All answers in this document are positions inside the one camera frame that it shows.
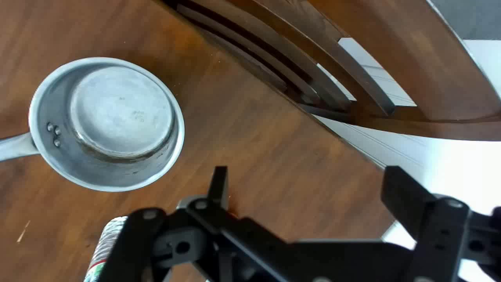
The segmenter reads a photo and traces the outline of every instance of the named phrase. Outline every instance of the metal pot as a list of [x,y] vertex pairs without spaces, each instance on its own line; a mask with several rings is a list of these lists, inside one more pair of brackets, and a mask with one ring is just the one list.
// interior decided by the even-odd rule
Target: metal pot
[[30,133],[0,139],[0,161],[41,153],[68,180],[129,191],[165,175],[182,151],[185,122],[173,92],[146,68],[85,57],[37,89]]

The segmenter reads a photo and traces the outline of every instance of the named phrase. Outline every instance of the wooden table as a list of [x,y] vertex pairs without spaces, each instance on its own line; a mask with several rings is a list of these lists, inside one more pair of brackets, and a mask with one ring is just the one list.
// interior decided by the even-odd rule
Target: wooden table
[[234,209],[286,239],[379,236],[392,220],[381,169],[159,3],[4,0],[0,31],[0,136],[27,131],[37,86],[84,56],[152,70],[187,119],[174,169],[134,192],[79,187],[41,156],[0,162],[2,282],[82,280],[112,217],[151,205],[173,211],[207,191],[217,164],[231,167]]

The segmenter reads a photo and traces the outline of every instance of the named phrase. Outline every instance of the saucepan handle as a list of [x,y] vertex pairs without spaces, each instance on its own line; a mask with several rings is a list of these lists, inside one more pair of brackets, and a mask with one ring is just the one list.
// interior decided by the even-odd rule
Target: saucepan handle
[[0,139],[0,161],[38,153],[30,133]]

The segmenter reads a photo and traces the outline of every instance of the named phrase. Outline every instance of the white floor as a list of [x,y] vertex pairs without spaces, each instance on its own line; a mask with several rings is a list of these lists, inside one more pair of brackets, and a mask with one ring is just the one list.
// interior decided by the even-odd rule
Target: white floor
[[[412,103],[378,61],[364,53],[353,39],[342,39],[340,43],[379,79],[395,101]],[[501,40],[464,40],[464,43],[501,93]],[[433,139],[318,119],[381,167],[398,164],[433,192],[458,197],[484,214],[501,205],[501,140]],[[398,223],[384,239],[414,247],[414,239]],[[477,263],[469,261],[462,263],[461,275],[467,280],[492,280]]]

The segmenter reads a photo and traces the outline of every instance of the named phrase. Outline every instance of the wooden chair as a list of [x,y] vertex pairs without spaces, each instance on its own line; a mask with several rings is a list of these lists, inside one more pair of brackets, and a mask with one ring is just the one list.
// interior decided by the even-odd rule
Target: wooden chair
[[[498,93],[426,1],[168,3],[312,114],[397,133],[501,139]],[[342,37],[365,46],[417,106],[397,104]]]

